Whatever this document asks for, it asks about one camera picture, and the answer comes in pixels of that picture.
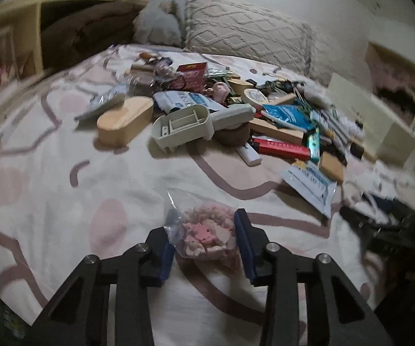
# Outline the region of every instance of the dark fabric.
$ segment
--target dark fabric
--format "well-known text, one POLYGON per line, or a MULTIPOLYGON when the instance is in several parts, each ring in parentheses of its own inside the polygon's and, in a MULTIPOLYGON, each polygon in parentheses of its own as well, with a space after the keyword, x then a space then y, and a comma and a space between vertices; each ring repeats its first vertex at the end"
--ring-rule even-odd
POLYGON ((64 17, 41 33, 44 68, 74 66, 111 45, 128 44, 141 4, 101 3, 64 17))

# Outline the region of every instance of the blue and white packet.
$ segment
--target blue and white packet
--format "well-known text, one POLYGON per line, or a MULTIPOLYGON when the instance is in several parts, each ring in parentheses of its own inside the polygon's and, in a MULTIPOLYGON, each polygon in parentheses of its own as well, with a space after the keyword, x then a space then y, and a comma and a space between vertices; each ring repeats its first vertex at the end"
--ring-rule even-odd
POLYGON ((329 180, 313 162, 297 160, 281 177, 323 216, 331 218, 337 183, 329 180))
POLYGON ((205 106, 209 110, 218 112, 226 109, 218 102, 196 92, 188 91, 160 91, 153 95, 154 101, 166 114, 195 104, 205 106))
POLYGON ((314 125, 308 120, 298 106, 295 105, 268 105, 263 104, 262 115, 276 122, 278 125, 303 131, 312 130, 314 125))

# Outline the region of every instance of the patterned bed sheet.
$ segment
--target patterned bed sheet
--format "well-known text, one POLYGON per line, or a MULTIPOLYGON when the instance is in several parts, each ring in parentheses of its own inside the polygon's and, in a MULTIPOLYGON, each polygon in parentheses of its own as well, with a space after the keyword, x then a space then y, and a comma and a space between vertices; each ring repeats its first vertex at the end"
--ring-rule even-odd
MULTIPOLYGON (((383 295, 383 263, 362 255, 358 237, 337 213, 340 189, 332 217, 324 221, 282 182, 279 173, 289 167, 282 159, 264 156, 261 165, 248 167, 233 150, 206 141, 164 155, 150 140, 150 126, 127 148, 109 150, 96 142, 93 126, 78 127, 74 115, 92 95, 116 84, 143 49, 113 47, 51 77, 0 125, 0 298, 32 324, 85 255, 121 254, 161 226, 162 191, 178 188, 245 208, 253 224, 293 253, 330 254, 375 306, 383 295)), ((248 59, 164 55, 176 67, 208 61, 258 83, 273 71, 304 79, 248 59)), ((349 161, 353 176, 364 170, 349 161)), ((303 288, 299 296, 305 343, 303 288)), ((176 258, 165 286, 149 292, 155 343, 257 345, 265 299, 266 289, 251 287, 242 271, 176 258)))

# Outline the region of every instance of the pink dot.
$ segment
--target pink dot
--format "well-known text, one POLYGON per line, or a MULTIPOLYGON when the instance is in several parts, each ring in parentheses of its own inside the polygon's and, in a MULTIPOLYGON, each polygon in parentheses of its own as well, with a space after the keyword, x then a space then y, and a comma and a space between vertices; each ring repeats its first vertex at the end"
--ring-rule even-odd
POLYGON ((5 167, 0 169, 0 206, 17 203, 29 177, 20 169, 5 167))
POLYGON ((60 111, 62 113, 82 113, 87 108, 87 100, 78 94, 65 95, 60 100, 60 111))
POLYGON ((101 259, 120 254, 129 219, 122 203, 106 199, 98 207, 89 229, 91 252, 101 259))

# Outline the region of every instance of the cream colored box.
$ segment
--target cream colored box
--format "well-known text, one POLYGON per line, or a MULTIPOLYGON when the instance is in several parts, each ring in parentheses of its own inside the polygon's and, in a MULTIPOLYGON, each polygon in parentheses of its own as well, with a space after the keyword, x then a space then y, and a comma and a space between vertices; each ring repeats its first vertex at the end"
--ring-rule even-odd
POLYGON ((403 166, 415 147, 415 134, 382 100, 333 74, 327 96, 349 119, 360 120, 365 149, 387 163, 403 166))

